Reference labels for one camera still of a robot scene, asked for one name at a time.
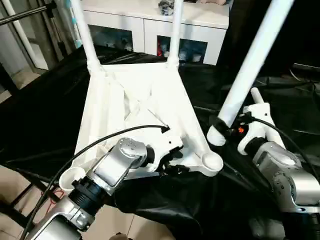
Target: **white pole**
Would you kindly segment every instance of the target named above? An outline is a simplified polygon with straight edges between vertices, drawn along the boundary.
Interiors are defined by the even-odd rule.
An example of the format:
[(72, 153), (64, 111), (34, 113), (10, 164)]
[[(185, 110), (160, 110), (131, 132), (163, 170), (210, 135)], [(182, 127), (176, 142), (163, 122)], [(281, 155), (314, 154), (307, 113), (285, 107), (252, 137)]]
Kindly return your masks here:
[(100, 61), (97, 57), (89, 27), (85, 21), (80, 0), (71, 0), (71, 6), (80, 32), (90, 74), (99, 73), (101, 71)]
[(170, 54), (167, 60), (168, 65), (177, 67), (179, 65), (179, 43), (180, 43), (180, 25), (182, 20), (182, 12), (184, 0), (174, 1), (172, 34), (170, 41)]
[[(12, 16), (12, 15), (16, 14), (14, 8), (11, 5), (10, 0), (2, 0), (2, 3), (3, 3), (4, 8), (7, 11), (9, 16)], [(17, 21), (13, 22), (13, 25), (14, 25), (19, 37), (21, 38), (21, 41), (22, 41), (27, 53), (29, 54), (32, 62), (34, 63), (35, 67), (36, 68), (40, 68), (41, 64), (39, 63), (39, 61), (38, 61), (38, 59), (36, 57), (36, 54), (35, 54), (32, 46), (31, 46), (31, 44), (30, 44), (30, 42), (28, 40), (28, 37), (27, 37), (23, 27), (21, 26), (21, 23), (17, 20)]]
[[(233, 124), (295, 0), (272, 0), (251, 44), (218, 118)], [(222, 135), (212, 126), (207, 134), (212, 144), (222, 143)]]

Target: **tiled floor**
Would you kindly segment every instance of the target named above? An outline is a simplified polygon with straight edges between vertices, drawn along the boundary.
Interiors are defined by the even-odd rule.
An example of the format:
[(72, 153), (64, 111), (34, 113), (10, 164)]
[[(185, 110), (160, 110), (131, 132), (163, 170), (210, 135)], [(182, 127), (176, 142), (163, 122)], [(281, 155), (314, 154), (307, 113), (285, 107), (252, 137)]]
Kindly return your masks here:
[[(25, 69), (13, 77), (18, 88), (23, 88), (39, 75)], [(8, 91), (0, 94), (0, 103), (11, 95)], [(10, 203), (28, 186), (29, 182), (20, 174), (0, 166), (0, 200)], [(24, 215), (28, 214), (35, 206), (41, 192), (32, 188), (29, 193), (15, 207)], [(34, 222), (38, 223), (46, 214), (50, 205), (47, 201), (35, 216)], [(0, 240), (19, 239), (23, 228), (4, 214), (0, 213)], [(83, 240), (108, 240), (116, 233), (123, 233), (134, 240), (174, 240), (166, 226), (145, 218), (122, 213), (116, 208), (104, 206), (96, 215), (90, 229), (83, 234)]]

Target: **white cabinet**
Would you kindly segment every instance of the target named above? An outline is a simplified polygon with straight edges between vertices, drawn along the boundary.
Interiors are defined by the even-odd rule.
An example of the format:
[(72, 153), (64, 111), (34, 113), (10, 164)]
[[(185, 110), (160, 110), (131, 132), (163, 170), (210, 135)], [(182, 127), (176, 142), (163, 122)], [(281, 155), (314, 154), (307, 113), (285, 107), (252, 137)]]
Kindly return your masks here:
[(142, 18), (94, 11), (84, 11), (84, 17), (95, 44), (117, 45), (121, 44), (117, 41), (123, 40), (129, 41), (134, 52), (145, 52), (144, 20)]
[[(169, 49), (172, 16), (162, 16), (160, 0), (82, 0), (84, 16), (97, 45), (164, 55)], [(229, 26), (229, 6), (183, 4), (180, 57), (215, 65)], [(117, 38), (116, 43), (110, 37)]]
[[(172, 33), (171, 22), (145, 19), (144, 20), (145, 53), (157, 55), (157, 50), (159, 48), (159, 45), (162, 44), (161, 38), (159, 38), (159, 36), (171, 37), (171, 33)], [(193, 56), (200, 55), (201, 62), (205, 64), (216, 65), (225, 35), (226, 35), (225, 29), (181, 24), (179, 52), (181, 54), (181, 52), (184, 51), (184, 55), (187, 52), (188, 61), (192, 61)]]

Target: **orange light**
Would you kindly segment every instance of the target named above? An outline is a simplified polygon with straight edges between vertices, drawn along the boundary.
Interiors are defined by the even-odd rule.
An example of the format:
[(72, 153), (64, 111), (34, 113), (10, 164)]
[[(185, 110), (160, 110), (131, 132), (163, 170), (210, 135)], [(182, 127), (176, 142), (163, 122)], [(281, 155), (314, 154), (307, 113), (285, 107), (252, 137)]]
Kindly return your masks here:
[(243, 134), (245, 132), (245, 130), (242, 127), (239, 127), (238, 131), (239, 131), (240, 134)]

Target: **black plastic sheet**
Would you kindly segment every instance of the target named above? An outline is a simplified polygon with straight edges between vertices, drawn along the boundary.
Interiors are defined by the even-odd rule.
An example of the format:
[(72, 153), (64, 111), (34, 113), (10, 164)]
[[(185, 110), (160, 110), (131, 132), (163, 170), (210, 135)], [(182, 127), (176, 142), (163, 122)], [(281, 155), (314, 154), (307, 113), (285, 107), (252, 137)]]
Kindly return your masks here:
[[(96, 51), (102, 64), (164, 61), (107, 47)], [(218, 113), (230, 89), (231, 72), (182, 63), (179, 73), (206, 133), (210, 115)], [(255, 84), (271, 104), (276, 125), (317, 164), (319, 94), (313, 84), (280, 87), (296, 83), (294, 79), (260, 77)], [(0, 163), (48, 181), (74, 153), (88, 84), (86, 57), (80, 48), (0, 104)], [(246, 104), (251, 103), (248, 96)], [(236, 142), (217, 151), (225, 166), (215, 177), (193, 172), (127, 180), (106, 204), (165, 224), (177, 239), (254, 239), (250, 220), (280, 219), (270, 188), (251, 159), (237, 152)]]

